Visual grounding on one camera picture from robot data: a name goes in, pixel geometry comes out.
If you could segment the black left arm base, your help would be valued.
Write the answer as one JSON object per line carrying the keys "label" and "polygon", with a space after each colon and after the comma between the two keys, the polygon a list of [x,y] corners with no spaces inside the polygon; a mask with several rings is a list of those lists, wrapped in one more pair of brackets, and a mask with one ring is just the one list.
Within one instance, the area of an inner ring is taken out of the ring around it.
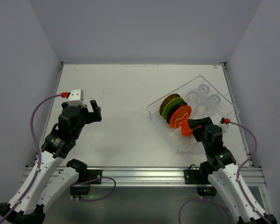
{"label": "black left arm base", "polygon": [[[78,180],[76,183],[86,182],[100,178],[103,171],[101,169],[88,169],[87,165],[77,159],[72,159],[67,162],[66,167],[74,168],[78,172]],[[73,186],[70,187],[70,195],[81,199],[81,196],[88,195],[90,192],[91,184],[88,183],[86,186]]]}

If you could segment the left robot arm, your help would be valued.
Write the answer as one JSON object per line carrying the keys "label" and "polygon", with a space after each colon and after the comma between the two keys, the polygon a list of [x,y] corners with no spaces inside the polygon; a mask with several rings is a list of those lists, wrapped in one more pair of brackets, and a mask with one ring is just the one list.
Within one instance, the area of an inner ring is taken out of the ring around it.
{"label": "left robot arm", "polygon": [[87,165],[77,159],[67,162],[52,182],[50,178],[75,146],[83,127],[102,120],[97,102],[92,100],[90,104],[92,112],[81,103],[62,103],[58,122],[38,148],[38,159],[25,182],[9,202],[0,203],[0,223],[41,224],[46,210],[67,188],[89,181]]}

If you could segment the orange plastic bowl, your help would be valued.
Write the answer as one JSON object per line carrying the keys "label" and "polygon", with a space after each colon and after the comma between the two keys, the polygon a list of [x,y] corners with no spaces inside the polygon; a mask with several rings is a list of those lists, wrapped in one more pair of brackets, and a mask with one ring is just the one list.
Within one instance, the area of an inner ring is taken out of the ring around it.
{"label": "orange plastic bowl", "polygon": [[195,129],[196,127],[189,127],[188,120],[184,121],[181,126],[181,135],[183,137],[191,136],[190,129]]}

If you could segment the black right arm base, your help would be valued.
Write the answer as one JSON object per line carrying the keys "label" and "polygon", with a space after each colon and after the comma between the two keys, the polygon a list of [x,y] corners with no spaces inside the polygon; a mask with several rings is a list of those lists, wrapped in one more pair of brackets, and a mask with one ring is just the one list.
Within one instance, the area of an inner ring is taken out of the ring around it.
{"label": "black right arm base", "polygon": [[207,177],[195,164],[191,164],[183,171],[184,182],[186,185],[195,185],[198,195],[202,198],[214,198],[217,190],[210,184]]}

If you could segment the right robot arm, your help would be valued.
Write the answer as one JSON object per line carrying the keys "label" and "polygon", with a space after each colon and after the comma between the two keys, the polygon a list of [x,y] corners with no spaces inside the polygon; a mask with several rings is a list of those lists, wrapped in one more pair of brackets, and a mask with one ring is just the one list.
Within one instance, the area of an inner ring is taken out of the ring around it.
{"label": "right robot arm", "polygon": [[231,151],[224,146],[223,130],[211,118],[188,119],[186,122],[197,142],[202,143],[207,158],[200,164],[203,178],[221,196],[234,222],[237,224],[275,224],[273,214],[268,214],[258,203],[245,183]]}

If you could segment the orange plastic plate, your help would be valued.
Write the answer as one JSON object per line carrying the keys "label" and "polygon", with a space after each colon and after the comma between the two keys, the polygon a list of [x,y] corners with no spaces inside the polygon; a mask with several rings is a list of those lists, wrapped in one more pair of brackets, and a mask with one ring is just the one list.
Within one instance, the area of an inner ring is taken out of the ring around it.
{"label": "orange plastic plate", "polygon": [[189,105],[185,105],[177,109],[171,116],[169,125],[171,128],[176,129],[191,116],[192,108]]}

